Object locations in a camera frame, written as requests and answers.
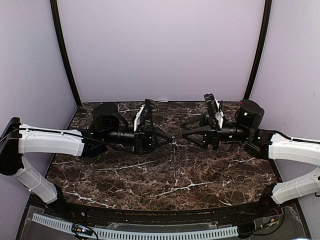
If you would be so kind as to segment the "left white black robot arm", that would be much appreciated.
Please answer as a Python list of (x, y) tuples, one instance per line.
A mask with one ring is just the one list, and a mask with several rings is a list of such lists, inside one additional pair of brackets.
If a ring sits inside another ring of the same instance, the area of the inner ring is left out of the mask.
[(132, 123), (119, 113), (114, 102), (100, 104), (92, 111), (88, 129), (59, 130), (23, 124), (13, 117), (0, 137), (0, 173), (18, 180), (37, 195), (60, 218), (71, 213), (58, 186), (41, 175), (24, 156), (28, 153), (63, 154), (94, 158), (112, 148), (129, 154), (149, 154), (172, 142), (153, 123), (154, 102), (146, 99)]

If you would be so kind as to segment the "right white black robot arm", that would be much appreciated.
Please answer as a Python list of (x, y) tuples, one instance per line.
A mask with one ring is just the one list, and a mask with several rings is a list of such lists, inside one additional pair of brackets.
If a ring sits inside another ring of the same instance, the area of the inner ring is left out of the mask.
[(287, 136), (276, 130), (260, 129), (264, 109), (252, 100), (242, 100), (235, 113), (234, 122), (227, 121), (222, 102), (213, 95), (205, 95), (207, 114), (201, 114), (182, 123), (182, 137), (203, 149), (220, 143), (241, 143), (254, 158), (264, 160), (289, 160), (316, 166), (316, 169), (289, 181), (268, 185), (255, 205), (255, 213), (266, 217), (275, 206), (306, 195), (320, 195), (320, 142)]

